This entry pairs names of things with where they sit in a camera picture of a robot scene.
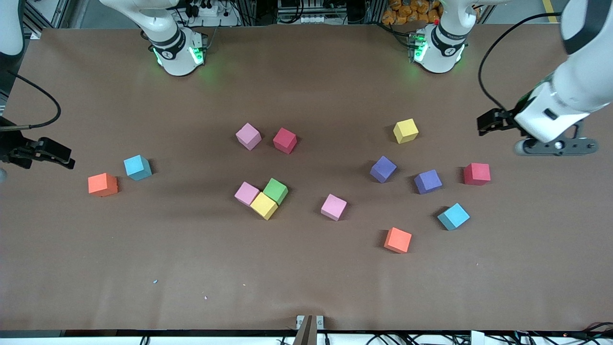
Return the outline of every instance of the purple cube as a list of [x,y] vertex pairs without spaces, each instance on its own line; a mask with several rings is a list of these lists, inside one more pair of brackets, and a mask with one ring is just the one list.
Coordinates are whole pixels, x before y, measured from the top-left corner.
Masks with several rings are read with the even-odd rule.
[[251,126],[249,123],[243,126],[240,131],[236,132],[236,138],[249,151],[253,150],[257,143],[262,140],[260,132],[258,132],[257,129],[255,129],[255,127]]
[[329,194],[324,205],[321,207],[321,214],[338,221],[346,206],[347,201]]
[[383,183],[387,181],[394,170],[396,170],[396,164],[393,164],[392,161],[387,159],[387,157],[381,156],[377,163],[373,165],[373,168],[370,170],[370,174],[377,179],[377,181]]
[[441,179],[438,178],[436,170],[426,171],[425,173],[423,172],[417,175],[417,177],[415,177],[415,184],[417,185],[419,194],[434,192],[443,186]]
[[253,187],[247,182],[243,182],[234,197],[241,203],[250,206],[258,194],[260,194],[260,191],[256,187]]

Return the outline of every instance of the blue cube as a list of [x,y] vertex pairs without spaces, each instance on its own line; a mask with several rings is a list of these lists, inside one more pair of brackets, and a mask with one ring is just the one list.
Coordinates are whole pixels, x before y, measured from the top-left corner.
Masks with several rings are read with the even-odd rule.
[[392,161],[387,159],[387,157],[381,156],[377,163],[373,165],[373,168],[370,170],[370,174],[377,179],[377,181],[383,183],[387,181],[394,170],[396,170],[396,164],[393,164]]
[[464,211],[460,204],[455,204],[438,215],[438,220],[440,220],[449,231],[457,229],[469,218],[470,216]]
[[417,175],[417,177],[415,177],[415,184],[417,185],[419,194],[434,192],[443,186],[441,179],[438,178],[436,170],[426,171],[425,173],[423,172]]
[[128,174],[132,180],[138,181],[152,175],[149,161],[141,155],[128,158],[123,161],[123,164],[126,167],[126,174]]

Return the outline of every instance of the pink cube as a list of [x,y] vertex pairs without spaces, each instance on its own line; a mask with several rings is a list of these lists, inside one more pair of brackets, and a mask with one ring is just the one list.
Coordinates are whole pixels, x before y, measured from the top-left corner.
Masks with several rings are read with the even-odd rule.
[[243,126],[240,131],[236,132],[236,138],[249,151],[253,150],[257,143],[262,140],[260,132],[258,132],[257,129],[255,129],[255,127],[251,126],[249,123]]
[[260,191],[256,187],[253,187],[247,182],[243,182],[234,197],[241,203],[250,206],[259,193]]
[[343,213],[343,210],[345,209],[345,206],[347,206],[347,201],[329,194],[324,205],[321,206],[321,214],[338,221]]

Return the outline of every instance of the black bracket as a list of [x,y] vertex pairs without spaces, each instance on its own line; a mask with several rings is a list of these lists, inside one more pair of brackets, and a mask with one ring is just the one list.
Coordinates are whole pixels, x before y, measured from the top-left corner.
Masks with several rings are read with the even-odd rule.
[[522,135],[527,133],[515,122],[512,113],[502,109],[491,109],[477,118],[477,130],[479,136],[484,136],[493,131],[506,131],[513,128],[521,130]]
[[520,141],[517,147],[519,154],[535,156],[582,156],[598,151],[598,142],[594,139],[582,138],[583,120],[576,122],[574,135],[569,138],[562,133],[550,142],[540,142],[529,137]]

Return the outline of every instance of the cube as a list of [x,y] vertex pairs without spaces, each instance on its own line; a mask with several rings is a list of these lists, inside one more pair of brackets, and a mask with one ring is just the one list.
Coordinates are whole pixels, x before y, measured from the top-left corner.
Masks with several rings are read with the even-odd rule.
[[117,187],[117,177],[109,175],[106,172],[88,177],[87,185],[89,193],[95,196],[109,196],[119,191]]
[[123,164],[126,167],[126,174],[132,180],[139,181],[152,175],[149,161],[141,155],[128,158]]
[[273,213],[275,213],[278,207],[279,206],[277,206],[276,203],[272,199],[267,197],[264,193],[258,194],[251,203],[251,208],[254,209],[265,220],[270,219],[270,217]]
[[373,165],[370,174],[380,183],[384,183],[392,175],[394,170],[396,170],[396,165],[387,159],[387,157],[381,156],[377,163]]
[[247,182],[243,182],[234,197],[241,203],[251,206],[251,203],[253,200],[255,200],[258,194],[260,194],[260,191],[256,187],[253,187]]
[[412,118],[400,121],[394,126],[394,136],[399,144],[415,139],[417,134],[419,134],[419,131]]
[[469,218],[470,216],[464,211],[460,204],[455,204],[438,215],[438,220],[440,220],[449,231],[457,229]]
[[328,194],[324,205],[321,206],[321,214],[338,221],[346,206],[347,201]]
[[277,205],[280,205],[287,196],[287,186],[282,184],[281,182],[270,179],[266,187],[264,188],[264,194],[271,198]]
[[411,234],[402,231],[398,228],[391,228],[387,232],[385,238],[385,248],[392,250],[399,254],[404,254],[409,251],[409,243],[411,242]]
[[417,185],[419,194],[434,192],[443,186],[441,179],[438,178],[436,170],[426,171],[425,173],[423,172],[417,175],[417,177],[415,177],[415,184]]
[[294,146],[296,146],[298,138],[296,137],[296,134],[282,127],[272,142],[279,151],[290,154],[292,153]]
[[251,126],[250,123],[245,124],[240,131],[236,132],[236,138],[249,151],[253,150],[257,143],[262,140],[260,132],[254,126]]
[[485,163],[470,163],[464,168],[464,184],[484,185],[490,182],[490,165]]

